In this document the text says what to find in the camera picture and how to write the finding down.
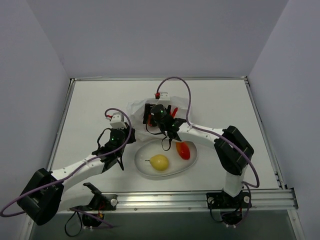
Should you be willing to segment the white plastic bag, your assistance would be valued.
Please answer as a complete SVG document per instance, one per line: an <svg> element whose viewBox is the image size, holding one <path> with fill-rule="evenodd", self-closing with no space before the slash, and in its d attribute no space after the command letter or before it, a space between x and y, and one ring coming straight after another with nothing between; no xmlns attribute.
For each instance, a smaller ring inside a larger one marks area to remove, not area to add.
<svg viewBox="0 0 320 240"><path fill-rule="evenodd" d="M141 142L162 139L160 121L186 119L188 105L188 98L178 96L171 96L169 100L145 98L128 103L126 112L135 130L135 138Z"/></svg>

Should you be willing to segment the red yellow fake peach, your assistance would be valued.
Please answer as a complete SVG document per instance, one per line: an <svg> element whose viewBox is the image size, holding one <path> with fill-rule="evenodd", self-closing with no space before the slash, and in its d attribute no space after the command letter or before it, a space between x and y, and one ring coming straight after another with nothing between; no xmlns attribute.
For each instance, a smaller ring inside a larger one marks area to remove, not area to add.
<svg viewBox="0 0 320 240"><path fill-rule="evenodd" d="M183 160L189 160L191 157L190 149L185 142L175 143L176 151Z"/></svg>

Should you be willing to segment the yellow fake pear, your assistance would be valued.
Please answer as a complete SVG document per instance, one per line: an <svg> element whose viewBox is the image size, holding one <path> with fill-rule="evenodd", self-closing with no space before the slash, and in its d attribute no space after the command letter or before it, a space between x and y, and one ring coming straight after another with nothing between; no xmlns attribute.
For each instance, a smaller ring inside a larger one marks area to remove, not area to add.
<svg viewBox="0 0 320 240"><path fill-rule="evenodd" d="M169 159L163 154L157 154L152 156L150 159L145 160L157 171L163 172L169 168Z"/></svg>

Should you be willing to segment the orange fake fruit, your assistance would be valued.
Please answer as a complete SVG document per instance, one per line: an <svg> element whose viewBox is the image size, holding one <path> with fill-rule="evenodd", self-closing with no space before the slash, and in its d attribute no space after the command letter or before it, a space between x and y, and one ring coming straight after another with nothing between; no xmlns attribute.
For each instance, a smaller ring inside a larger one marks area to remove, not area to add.
<svg viewBox="0 0 320 240"><path fill-rule="evenodd" d="M148 126L151 126L151 127L152 127L152 123L151 123L151 115L150 115L150 114L148 115L147 124L148 124Z"/></svg>

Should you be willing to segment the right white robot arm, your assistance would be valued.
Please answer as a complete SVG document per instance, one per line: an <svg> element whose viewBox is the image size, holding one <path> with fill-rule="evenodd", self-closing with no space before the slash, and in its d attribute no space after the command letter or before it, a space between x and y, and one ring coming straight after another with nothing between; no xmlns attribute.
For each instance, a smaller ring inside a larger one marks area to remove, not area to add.
<svg viewBox="0 0 320 240"><path fill-rule="evenodd" d="M240 201L247 166L253 166L251 158L254 149L235 126L214 129L192 125L186 119L174 118L170 114L169 107L151 103L144 105L142 123L147 126L148 122L151 122L153 127L158 127L158 135L164 135L170 143L191 142L215 149L226 171L222 193L223 203L232 207Z"/></svg>

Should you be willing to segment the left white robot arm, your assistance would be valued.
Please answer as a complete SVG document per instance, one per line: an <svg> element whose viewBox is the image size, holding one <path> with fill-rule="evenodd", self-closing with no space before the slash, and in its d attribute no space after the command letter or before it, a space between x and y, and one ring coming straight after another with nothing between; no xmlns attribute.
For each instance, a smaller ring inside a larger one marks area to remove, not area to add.
<svg viewBox="0 0 320 240"><path fill-rule="evenodd" d="M48 171L37 170L23 189L17 205L39 226L49 222L56 213L73 208L64 193L78 183L103 174L121 163L125 146L136 141L135 129L110 128L108 142L85 159L67 167Z"/></svg>

